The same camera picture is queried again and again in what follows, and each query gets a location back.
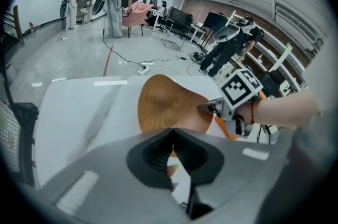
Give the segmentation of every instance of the white table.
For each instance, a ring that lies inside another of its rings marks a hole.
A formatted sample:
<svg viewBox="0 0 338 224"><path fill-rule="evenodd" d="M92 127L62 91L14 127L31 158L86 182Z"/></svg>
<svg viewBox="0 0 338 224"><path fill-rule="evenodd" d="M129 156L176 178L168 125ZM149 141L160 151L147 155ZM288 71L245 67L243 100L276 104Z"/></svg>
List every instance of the white table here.
<svg viewBox="0 0 338 224"><path fill-rule="evenodd" d="M36 123L35 161L40 186L85 152L139 135L138 97L149 77L101 77L51 83ZM209 100L221 97L210 77L171 78ZM98 82L103 82L103 86L98 86ZM227 129L230 133L234 131L228 124ZM207 134L226 138L215 120Z"/></svg>
<svg viewBox="0 0 338 224"><path fill-rule="evenodd" d="M199 39L199 41L197 43L197 44L199 44L201 42L201 40L202 40L202 37L205 35L205 31L201 30L200 28L198 28L198 27L196 27L194 25L190 25L190 27L193 28L193 29L195 29L195 32L194 32L193 36L191 37L190 43L192 42L192 40L194 40L194 37L195 37L197 31L202 33L202 35L201 35L201 37L200 37L200 39Z"/></svg>
<svg viewBox="0 0 338 224"><path fill-rule="evenodd" d="M163 16L163 14L162 14L161 11L155 10L155 9L150 9L150 11L153 12L153 13L155 13L155 14L157 14L156 20L155 20L155 24L154 24L154 27L153 27L153 32L154 32L155 29L156 29L156 26L157 26L158 17L159 17L159 16Z"/></svg>

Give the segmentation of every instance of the brick wall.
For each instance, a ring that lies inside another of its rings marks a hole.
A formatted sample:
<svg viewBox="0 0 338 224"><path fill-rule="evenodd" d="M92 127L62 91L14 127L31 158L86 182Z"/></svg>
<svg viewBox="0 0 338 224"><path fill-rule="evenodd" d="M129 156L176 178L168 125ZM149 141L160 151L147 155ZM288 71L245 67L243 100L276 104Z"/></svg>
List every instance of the brick wall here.
<svg viewBox="0 0 338 224"><path fill-rule="evenodd" d="M226 17L230 17L230 15L232 14L234 10L236 10L236 14L240 16L247 16L247 15L251 16L256 21L257 25L261 26L263 29L270 32L274 37L280 40L284 45L286 45L287 43L290 43L290 45L293 47L292 49L293 55L295 55L295 57L302 63L304 67L306 67L310 63L309 58L288 36L286 36L282 31L274 27L268 21L264 20L263 18L255 14L252 14L250 12L247 12L245 10L242 10L234 6L230 6L230 5L218 3L218 2L206 1L206 0L185 0L182 6L182 11L193 15L194 23L195 22L204 23L209 12L213 12L213 13L220 12L220 13L223 13ZM262 41L262 44L269 45L267 46L267 48L271 49L271 51L278 58L280 57L280 53L277 50L275 50L266 41ZM290 73L293 74L294 72L293 68L287 63L283 63L283 64L290 71Z"/></svg>

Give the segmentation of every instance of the floor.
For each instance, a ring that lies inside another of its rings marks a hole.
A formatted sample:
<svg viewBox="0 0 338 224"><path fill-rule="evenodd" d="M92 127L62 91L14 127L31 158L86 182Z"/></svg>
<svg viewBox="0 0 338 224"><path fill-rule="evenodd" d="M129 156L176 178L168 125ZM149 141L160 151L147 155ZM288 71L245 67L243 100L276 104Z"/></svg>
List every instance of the floor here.
<svg viewBox="0 0 338 224"><path fill-rule="evenodd" d="M103 43L103 26L104 18L100 18L47 41L17 73L17 78L11 84L14 101L32 102L40 108L49 84L58 79L138 75L139 66L126 60L154 60L151 62L153 64L149 65L151 69L145 74L202 75L198 72L199 66L189 57L190 53L200 49L189 41L185 41L179 50L170 42L164 46L161 39L166 38L168 34L158 29L153 32L150 27L144 27L142 36L141 30L133 27L128 38L127 28L123 27L123 38L105 36L107 45L125 58L122 59ZM169 40L179 45L183 42L173 34L170 34ZM187 60L180 60L175 56L185 57ZM164 62L156 59L175 60Z"/></svg>

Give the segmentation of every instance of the white pants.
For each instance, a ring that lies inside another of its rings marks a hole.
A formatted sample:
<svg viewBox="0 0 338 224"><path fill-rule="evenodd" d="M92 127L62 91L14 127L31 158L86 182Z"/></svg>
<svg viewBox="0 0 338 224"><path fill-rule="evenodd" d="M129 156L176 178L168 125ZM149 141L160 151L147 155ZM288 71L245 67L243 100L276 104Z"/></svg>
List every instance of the white pants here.
<svg viewBox="0 0 338 224"><path fill-rule="evenodd" d="M115 38L120 38L123 36L121 31L122 26L121 1L122 0L107 0L108 35L113 36Z"/></svg>
<svg viewBox="0 0 338 224"><path fill-rule="evenodd" d="M68 3L68 11L67 11L67 16L65 18L65 27L67 29L75 29L77 27L76 25L76 14L78 12L78 4L77 3Z"/></svg>

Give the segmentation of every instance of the pink chair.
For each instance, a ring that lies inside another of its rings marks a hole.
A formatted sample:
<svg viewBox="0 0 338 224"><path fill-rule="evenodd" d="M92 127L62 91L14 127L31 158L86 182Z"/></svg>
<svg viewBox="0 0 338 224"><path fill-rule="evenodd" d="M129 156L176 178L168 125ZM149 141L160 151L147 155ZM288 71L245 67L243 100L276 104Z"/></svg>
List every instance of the pink chair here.
<svg viewBox="0 0 338 224"><path fill-rule="evenodd" d="M141 31L143 36L143 24L148 11L153 7L153 4L144 4L141 2L135 2L132 4L132 12L129 16L122 16L122 25L128 27L128 38L130 38L130 29L132 26L141 25Z"/></svg>

